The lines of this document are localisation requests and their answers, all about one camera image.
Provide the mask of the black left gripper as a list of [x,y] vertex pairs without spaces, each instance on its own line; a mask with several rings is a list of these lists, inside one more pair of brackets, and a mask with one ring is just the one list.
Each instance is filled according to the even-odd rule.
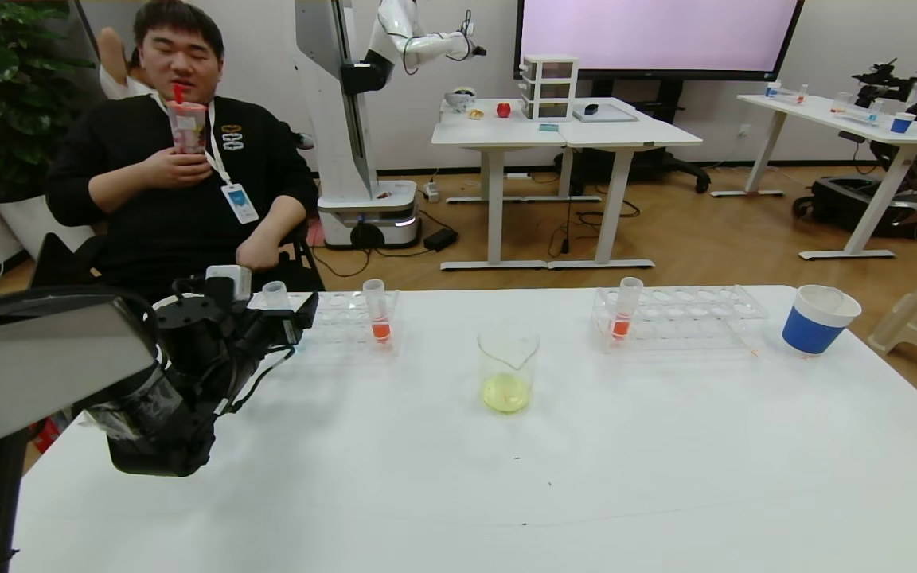
[[245,352],[275,352],[295,347],[304,329],[313,326],[319,309],[320,294],[309,293],[306,300],[292,310],[245,309],[236,317],[236,347]]

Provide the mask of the man's left hand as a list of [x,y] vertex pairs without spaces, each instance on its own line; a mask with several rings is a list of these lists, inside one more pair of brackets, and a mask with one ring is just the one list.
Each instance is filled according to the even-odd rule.
[[252,272],[269,271],[280,261],[278,240],[248,238],[236,249],[236,263]]

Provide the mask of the man's right hand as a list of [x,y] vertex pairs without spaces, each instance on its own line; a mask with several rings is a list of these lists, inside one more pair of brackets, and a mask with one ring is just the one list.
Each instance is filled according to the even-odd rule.
[[206,181],[213,168],[203,154],[182,154],[169,148],[139,163],[139,173],[148,189],[178,189]]

